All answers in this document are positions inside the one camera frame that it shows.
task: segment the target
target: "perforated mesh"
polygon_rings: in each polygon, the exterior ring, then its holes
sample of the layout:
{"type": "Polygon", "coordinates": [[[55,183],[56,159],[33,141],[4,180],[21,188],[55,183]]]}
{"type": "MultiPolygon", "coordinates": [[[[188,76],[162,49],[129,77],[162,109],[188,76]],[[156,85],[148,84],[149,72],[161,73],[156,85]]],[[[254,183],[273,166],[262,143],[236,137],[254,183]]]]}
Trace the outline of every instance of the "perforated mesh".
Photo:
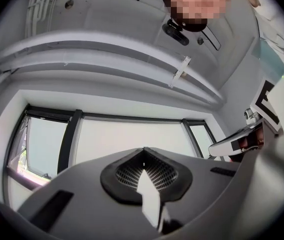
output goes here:
{"type": "Polygon", "coordinates": [[[116,171],[116,178],[120,183],[137,190],[143,170],[159,192],[177,179],[177,171],[172,166],[149,153],[137,155],[122,164],[116,171]]]}

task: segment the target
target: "white bracket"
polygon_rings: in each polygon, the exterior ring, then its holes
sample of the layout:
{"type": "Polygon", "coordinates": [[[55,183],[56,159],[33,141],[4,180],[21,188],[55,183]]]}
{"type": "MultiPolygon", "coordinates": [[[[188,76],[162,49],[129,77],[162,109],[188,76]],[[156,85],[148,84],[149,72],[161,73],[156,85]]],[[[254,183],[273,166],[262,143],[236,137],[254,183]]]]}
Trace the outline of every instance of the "white bracket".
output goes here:
{"type": "Polygon", "coordinates": [[[181,64],[181,66],[177,69],[177,72],[174,74],[174,77],[173,77],[171,83],[168,85],[170,88],[174,87],[176,81],[181,77],[181,75],[183,74],[185,68],[188,66],[190,61],[191,61],[191,58],[186,56],[185,60],[181,64]]]}

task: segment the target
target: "dark hair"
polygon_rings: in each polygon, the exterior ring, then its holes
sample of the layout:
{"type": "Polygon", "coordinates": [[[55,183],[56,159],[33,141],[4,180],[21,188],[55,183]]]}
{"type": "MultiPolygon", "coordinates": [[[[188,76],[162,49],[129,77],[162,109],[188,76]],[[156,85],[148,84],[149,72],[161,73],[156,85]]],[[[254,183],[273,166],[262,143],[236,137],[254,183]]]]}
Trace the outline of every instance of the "dark hair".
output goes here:
{"type": "Polygon", "coordinates": [[[183,16],[178,16],[177,8],[171,7],[171,0],[163,0],[165,6],[169,8],[171,17],[175,20],[175,22],[181,26],[186,31],[190,32],[200,32],[204,30],[207,26],[207,19],[188,19],[183,18],[183,16]]]}

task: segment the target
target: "window frame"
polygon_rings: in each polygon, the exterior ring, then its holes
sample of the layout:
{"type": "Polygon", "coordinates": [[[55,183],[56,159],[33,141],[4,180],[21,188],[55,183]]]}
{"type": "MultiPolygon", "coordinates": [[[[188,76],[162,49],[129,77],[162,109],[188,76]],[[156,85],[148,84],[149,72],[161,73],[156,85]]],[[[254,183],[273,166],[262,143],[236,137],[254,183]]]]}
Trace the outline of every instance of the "window frame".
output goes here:
{"type": "MultiPolygon", "coordinates": [[[[4,202],[6,204],[9,204],[8,177],[11,177],[12,179],[16,180],[19,184],[21,184],[22,186],[26,187],[31,191],[33,191],[37,187],[40,187],[39,184],[23,177],[22,175],[17,173],[13,168],[9,167],[9,162],[11,160],[15,142],[21,141],[20,139],[17,139],[17,137],[21,129],[22,123],[26,117],[45,119],[60,123],[68,123],[60,148],[57,174],[59,174],[63,170],[73,165],[72,163],[76,150],[77,140],[80,134],[80,122],[81,120],[85,119],[109,121],[109,122],[124,122],[124,123],[183,124],[198,158],[204,158],[204,157],[190,126],[204,126],[212,142],[216,143],[213,133],[211,132],[210,128],[208,127],[207,123],[204,120],[165,119],[165,118],[150,118],[150,117],[138,117],[138,116],[109,115],[109,114],[98,114],[98,113],[84,113],[79,109],[75,111],[69,111],[69,110],[31,106],[30,104],[28,104],[25,107],[23,113],[19,117],[14,127],[6,152],[4,170],[3,170],[4,202]]],[[[215,159],[215,158],[216,157],[210,155],[208,159],[215,159]]]]}

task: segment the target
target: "person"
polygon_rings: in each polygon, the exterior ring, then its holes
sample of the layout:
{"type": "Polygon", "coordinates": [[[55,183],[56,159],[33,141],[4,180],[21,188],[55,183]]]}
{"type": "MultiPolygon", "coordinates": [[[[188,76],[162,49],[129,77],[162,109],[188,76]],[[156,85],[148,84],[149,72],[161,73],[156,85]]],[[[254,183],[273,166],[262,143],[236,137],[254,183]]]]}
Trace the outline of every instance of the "person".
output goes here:
{"type": "MultiPolygon", "coordinates": [[[[163,0],[171,17],[183,29],[200,32],[206,28],[207,19],[219,18],[225,13],[229,0],[163,0]]],[[[260,5],[259,0],[249,0],[253,7],[260,5]]]]}

